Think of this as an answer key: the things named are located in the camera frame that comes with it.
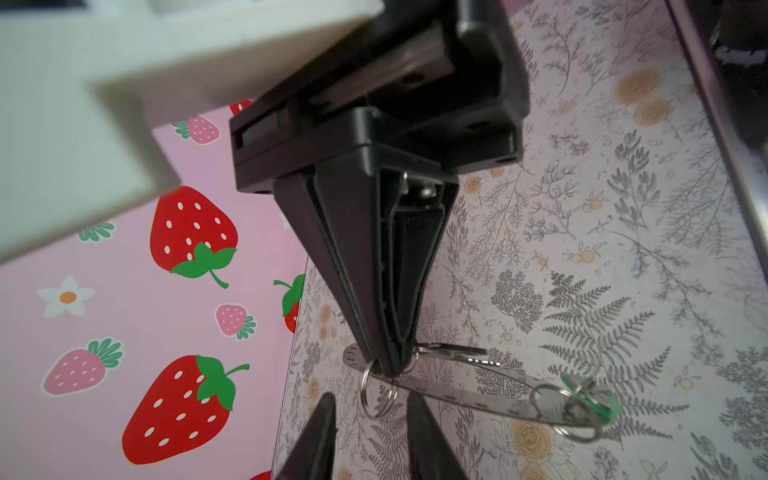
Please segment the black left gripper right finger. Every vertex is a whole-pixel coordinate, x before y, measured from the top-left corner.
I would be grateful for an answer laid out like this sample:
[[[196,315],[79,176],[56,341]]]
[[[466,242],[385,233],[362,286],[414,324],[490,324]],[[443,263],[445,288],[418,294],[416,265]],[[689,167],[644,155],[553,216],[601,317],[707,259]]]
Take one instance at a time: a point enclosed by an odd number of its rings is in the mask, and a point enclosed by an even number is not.
[[[411,479],[468,479],[421,394],[409,394],[406,420]]]

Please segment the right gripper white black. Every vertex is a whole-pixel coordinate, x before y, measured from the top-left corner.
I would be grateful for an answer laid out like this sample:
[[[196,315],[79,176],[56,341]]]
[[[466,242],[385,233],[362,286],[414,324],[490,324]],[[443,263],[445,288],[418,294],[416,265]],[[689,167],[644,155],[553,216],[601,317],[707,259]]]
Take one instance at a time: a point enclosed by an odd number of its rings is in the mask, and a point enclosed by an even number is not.
[[[529,111],[502,2],[388,1],[232,118],[235,184],[273,191],[364,358],[398,375],[458,184],[382,171],[379,245],[378,166],[366,145],[447,174],[492,169],[522,159]]]

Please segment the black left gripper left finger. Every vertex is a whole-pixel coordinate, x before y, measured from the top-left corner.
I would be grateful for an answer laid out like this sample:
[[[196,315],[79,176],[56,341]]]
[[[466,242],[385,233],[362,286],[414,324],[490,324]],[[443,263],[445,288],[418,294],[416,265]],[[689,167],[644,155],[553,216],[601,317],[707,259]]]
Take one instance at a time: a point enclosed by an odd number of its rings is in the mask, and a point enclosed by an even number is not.
[[[278,480],[329,480],[333,476],[337,434],[336,399],[324,393],[298,437],[281,470]]]

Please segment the large perforated metal keyring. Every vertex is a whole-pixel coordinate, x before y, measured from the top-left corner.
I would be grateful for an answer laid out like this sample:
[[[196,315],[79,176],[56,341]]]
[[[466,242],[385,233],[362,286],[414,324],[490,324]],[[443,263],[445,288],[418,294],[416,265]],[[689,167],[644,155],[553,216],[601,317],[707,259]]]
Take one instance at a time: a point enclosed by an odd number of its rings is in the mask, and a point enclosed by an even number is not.
[[[460,386],[446,385],[413,375],[409,370],[389,378],[380,372],[377,363],[364,358],[362,349],[352,344],[343,352],[346,366],[362,374],[360,385],[361,403],[367,404],[368,382],[375,379],[389,387],[388,402],[393,403],[403,391],[416,392],[424,397],[446,404],[473,409],[516,420],[537,422],[558,428],[591,428],[596,437],[601,435],[601,422],[594,411],[577,400],[566,386],[553,385],[529,375],[505,368],[487,358],[481,349],[448,344],[419,344],[415,348],[416,360],[443,360],[462,364],[499,377],[502,382],[521,386],[527,396],[513,397],[506,394],[482,393]]]

